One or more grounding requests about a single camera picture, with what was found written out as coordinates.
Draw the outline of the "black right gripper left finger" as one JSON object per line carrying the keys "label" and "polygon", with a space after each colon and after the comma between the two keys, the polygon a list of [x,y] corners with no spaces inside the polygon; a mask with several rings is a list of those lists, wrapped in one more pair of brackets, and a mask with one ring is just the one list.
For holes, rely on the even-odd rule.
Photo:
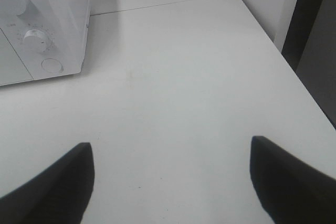
{"label": "black right gripper left finger", "polygon": [[1,197],[1,223],[81,223],[94,186],[90,143],[79,143]]}

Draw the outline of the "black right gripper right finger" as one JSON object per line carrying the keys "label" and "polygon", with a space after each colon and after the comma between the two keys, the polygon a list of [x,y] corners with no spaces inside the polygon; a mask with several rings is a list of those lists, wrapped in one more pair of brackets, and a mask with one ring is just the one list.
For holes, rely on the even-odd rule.
{"label": "black right gripper right finger", "polygon": [[274,223],[335,223],[335,179],[264,136],[254,136],[250,177]]}

